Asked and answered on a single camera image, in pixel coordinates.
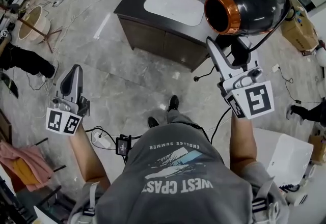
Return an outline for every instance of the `vanity cabinet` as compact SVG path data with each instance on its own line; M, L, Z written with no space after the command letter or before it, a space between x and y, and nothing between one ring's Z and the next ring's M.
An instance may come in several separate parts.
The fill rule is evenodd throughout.
M206 47L178 35L119 17L132 49L135 47L178 62L193 72L208 57Z

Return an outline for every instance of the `white sink basin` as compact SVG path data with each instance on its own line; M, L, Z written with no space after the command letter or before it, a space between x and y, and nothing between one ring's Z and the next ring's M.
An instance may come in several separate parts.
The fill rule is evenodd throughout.
M198 0L146 0L144 8L188 26L199 25L204 15L204 4Z

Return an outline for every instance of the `marble floor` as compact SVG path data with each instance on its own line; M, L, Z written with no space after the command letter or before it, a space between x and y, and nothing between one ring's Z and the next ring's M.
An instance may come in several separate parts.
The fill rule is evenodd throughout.
M157 57L140 49L131 50L122 27L113 14L120 0L64 0L58 7L45 6L51 19L51 28L62 27L59 36L51 37L55 47L51 54L44 43L31 45L19 41L13 33L13 43L35 51L47 60L59 62L54 81L47 85L49 94L54 94L58 75L73 64L80 64L84 70L84 96L91 101L91 112L84 119L85 129L101 125L112 135L140 135L147 127L149 115L155 115L164 123L165 108L172 94L180 98L180 111L204 127L212 135L220 116L228 108L216 86L220 75L212 75L194 82L193 77L205 74L212 68L211 60L205 61L194 73L172 61ZM36 4L45 3L36 0ZM110 18L99 39L94 34L106 15ZM292 103L284 80L279 72L271 68L279 64L285 77L293 77L294 84L289 90L294 98L319 101L316 80L321 78L321 68L314 56L302 55L276 31L258 50L260 65L266 79L271 80L275 98L275 112L254 119L255 127L289 134L307 140L313 123L285 118L286 107ZM13 125L13 144L17 147L31 145L48 137L49 141L40 149L46 160L53 166L67 165L55 173L51 185L61 184L63 192L75 197L83 185L76 161L69 147L67 137L45 130L45 112L49 104L46 88L33 91L26 73L20 69L7 72L19 88L17 100L0 84L0 108ZM30 84L36 88L41 78L30 76ZM213 145L219 150L226 164L229 163L230 113L227 114ZM109 178L113 181L123 170L123 160L114 151L95 148L102 160Z

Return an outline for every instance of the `person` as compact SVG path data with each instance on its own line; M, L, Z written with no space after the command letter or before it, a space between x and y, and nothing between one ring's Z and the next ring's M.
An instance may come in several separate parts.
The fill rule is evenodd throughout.
M112 184L78 127L70 143L86 184L69 223L287 223L287 203L256 161L251 122L232 114L228 169L178 106L173 96L166 125L149 120Z
M311 110L308 110L302 106L290 105L286 111L286 119L290 120L297 114L300 116L300 124L302 125L304 120L320 123L323 127L326 127L326 101L324 100L319 105Z
M28 51L10 43L11 35L0 38L0 68L8 70L19 67L31 75L38 73L46 78L55 75L56 68L33 51Z

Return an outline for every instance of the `black shoe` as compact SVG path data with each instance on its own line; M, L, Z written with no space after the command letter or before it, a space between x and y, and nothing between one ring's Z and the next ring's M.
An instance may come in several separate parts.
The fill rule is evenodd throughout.
M168 111L178 110L179 107L179 98L176 95L173 95L169 101Z
M147 119L147 122L148 122L148 126L149 126L149 128L153 128L153 127L155 127L155 126L159 126L158 121L157 121L154 117L152 117L152 116L150 116L150 117Z

